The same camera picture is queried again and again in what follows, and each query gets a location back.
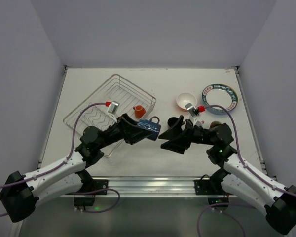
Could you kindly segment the blue mug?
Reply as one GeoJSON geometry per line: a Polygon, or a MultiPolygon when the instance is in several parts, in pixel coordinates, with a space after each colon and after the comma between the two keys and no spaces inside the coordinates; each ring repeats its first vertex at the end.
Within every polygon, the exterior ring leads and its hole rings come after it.
{"type": "Polygon", "coordinates": [[[160,118],[157,116],[152,116],[149,120],[141,119],[139,120],[137,127],[151,131],[152,135],[147,138],[152,141],[156,141],[161,130],[160,118]]]}

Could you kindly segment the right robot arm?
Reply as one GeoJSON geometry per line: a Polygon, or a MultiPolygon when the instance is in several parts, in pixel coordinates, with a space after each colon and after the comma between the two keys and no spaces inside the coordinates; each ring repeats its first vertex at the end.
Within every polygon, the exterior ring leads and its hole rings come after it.
{"type": "Polygon", "coordinates": [[[256,169],[231,143],[236,133],[223,123],[204,129],[183,117],[159,135],[165,140],[161,148],[183,154],[192,143],[210,145],[206,151],[212,164],[218,165],[210,179],[226,193],[236,195],[266,218],[269,225],[282,235],[287,235],[296,225],[296,186],[285,186],[256,169]]]}

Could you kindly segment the black mug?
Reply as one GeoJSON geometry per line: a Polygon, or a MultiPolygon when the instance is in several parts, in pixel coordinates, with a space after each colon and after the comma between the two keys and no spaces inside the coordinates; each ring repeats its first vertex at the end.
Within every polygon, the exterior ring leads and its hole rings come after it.
{"type": "Polygon", "coordinates": [[[222,123],[219,122],[219,121],[213,121],[213,122],[210,124],[210,129],[212,129],[212,128],[216,127],[216,126],[219,126],[219,125],[221,125],[221,124],[222,124],[222,123]]]}

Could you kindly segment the brown striped mug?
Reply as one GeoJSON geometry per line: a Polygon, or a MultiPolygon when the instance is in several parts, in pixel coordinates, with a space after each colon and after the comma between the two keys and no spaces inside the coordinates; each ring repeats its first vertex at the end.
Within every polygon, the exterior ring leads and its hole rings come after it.
{"type": "Polygon", "coordinates": [[[171,117],[167,120],[167,127],[168,129],[170,129],[171,127],[176,127],[178,128],[178,126],[176,125],[177,121],[179,120],[179,118],[177,117],[171,117]]]}

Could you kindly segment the dark green plate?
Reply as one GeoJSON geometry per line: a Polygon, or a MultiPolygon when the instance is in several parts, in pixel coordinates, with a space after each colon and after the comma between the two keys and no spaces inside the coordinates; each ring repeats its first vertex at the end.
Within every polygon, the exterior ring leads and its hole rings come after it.
{"type": "Polygon", "coordinates": [[[202,101],[204,106],[220,105],[227,111],[236,108],[239,102],[236,91],[225,84],[211,84],[202,91],[202,101]]]}

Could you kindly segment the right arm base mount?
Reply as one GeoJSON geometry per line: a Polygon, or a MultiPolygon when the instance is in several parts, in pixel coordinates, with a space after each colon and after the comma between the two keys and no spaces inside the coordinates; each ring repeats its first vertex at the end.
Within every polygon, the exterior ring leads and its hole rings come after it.
{"type": "Polygon", "coordinates": [[[225,205],[218,206],[222,210],[228,208],[230,193],[222,189],[221,182],[229,173],[224,169],[219,169],[211,176],[205,174],[198,179],[194,180],[194,189],[196,195],[218,196],[209,197],[208,204],[226,203],[225,205]]]}

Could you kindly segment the orange bowl white inside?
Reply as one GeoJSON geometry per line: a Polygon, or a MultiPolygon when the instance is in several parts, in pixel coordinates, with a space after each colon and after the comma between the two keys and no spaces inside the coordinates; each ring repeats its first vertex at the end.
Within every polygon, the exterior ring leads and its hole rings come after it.
{"type": "Polygon", "coordinates": [[[181,110],[186,111],[185,106],[188,103],[191,103],[192,105],[196,106],[198,103],[196,96],[189,92],[183,92],[177,95],[176,104],[181,110]]]}

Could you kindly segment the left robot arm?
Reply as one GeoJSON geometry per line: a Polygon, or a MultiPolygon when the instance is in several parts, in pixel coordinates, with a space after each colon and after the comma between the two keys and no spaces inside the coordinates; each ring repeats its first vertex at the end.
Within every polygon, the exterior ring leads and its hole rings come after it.
{"type": "Polygon", "coordinates": [[[120,140],[133,145],[152,134],[127,114],[104,131],[89,126],[80,138],[81,143],[66,157],[36,171],[10,174],[0,192],[0,201],[10,220],[16,223],[30,216],[39,205],[61,195],[90,194],[96,186],[87,168],[104,156],[102,148],[120,140]]]}

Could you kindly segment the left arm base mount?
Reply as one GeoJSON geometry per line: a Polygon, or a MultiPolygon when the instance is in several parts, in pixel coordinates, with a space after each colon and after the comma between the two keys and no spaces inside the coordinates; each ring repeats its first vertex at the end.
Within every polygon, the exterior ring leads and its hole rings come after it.
{"type": "MultiPolygon", "coordinates": [[[[107,179],[93,179],[86,170],[77,172],[77,175],[82,181],[82,187],[77,191],[78,193],[97,191],[108,187],[109,181],[107,179]]],[[[86,210],[86,207],[90,207],[95,203],[95,199],[96,194],[92,194],[91,197],[75,197],[74,206],[86,210]]]]}

